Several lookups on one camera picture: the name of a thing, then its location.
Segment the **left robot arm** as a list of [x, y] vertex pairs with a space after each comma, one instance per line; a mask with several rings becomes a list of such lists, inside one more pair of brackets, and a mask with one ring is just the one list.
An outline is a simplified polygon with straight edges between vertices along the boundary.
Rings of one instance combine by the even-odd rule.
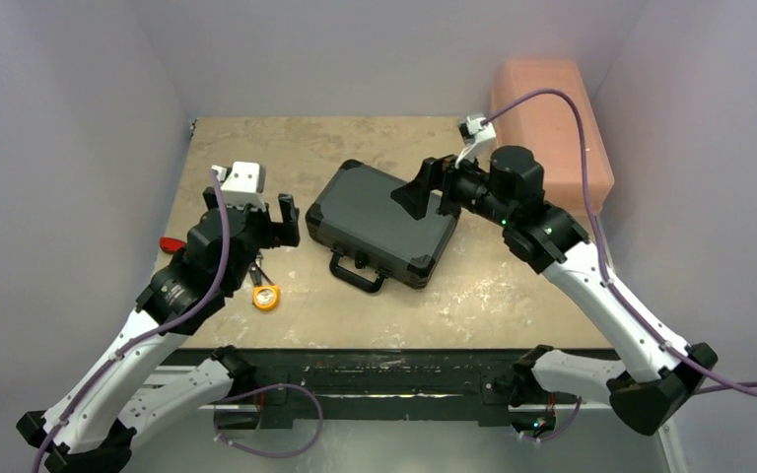
[[33, 471], [118, 472], [157, 430], [202, 405], [241, 403], [256, 388], [255, 367], [233, 346], [151, 395], [154, 370], [241, 288], [259, 253], [300, 242], [299, 209], [280, 194], [269, 206], [219, 186], [204, 192], [206, 212], [170, 262], [138, 296], [112, 343], [57, 403], [25, 413], [17, 428], [34, 448]]

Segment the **black poker set case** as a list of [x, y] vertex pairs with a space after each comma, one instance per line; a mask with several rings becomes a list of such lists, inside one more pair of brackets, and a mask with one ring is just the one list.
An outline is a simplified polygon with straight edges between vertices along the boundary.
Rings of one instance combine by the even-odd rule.
[[310, 237], [331, 250], [330, 273], [368, 294], [387, 279], [425, 288], [459, 215], [439, 213], [429, 197], [426, 216], [415, 220], [391, 198], [404, 181], [357, 160], [345, 161], [306, 212]]

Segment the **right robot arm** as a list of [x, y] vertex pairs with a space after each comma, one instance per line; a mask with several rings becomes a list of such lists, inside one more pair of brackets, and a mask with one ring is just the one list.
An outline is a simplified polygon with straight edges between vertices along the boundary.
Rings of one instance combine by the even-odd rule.
[[692, 367], [715, 366], [706, 343], [674, 334], [599, 260], [597, 245], [567, 211], [544, 197], [544, 169], [521, 146], [504, 146], [487, 170], [456, 156], [428, 158], [417, 175], [391, 191], [393, 201], [421, 220], [461, 209], [502, 229], [511, 254], [543, 276], [583, 312], [609, 341], [617, 360], [576, 356], [539, 345], [514, 365], [510, 403], [567, 393], [609, 406], [634, 432], [655, 434], [703, 383]]

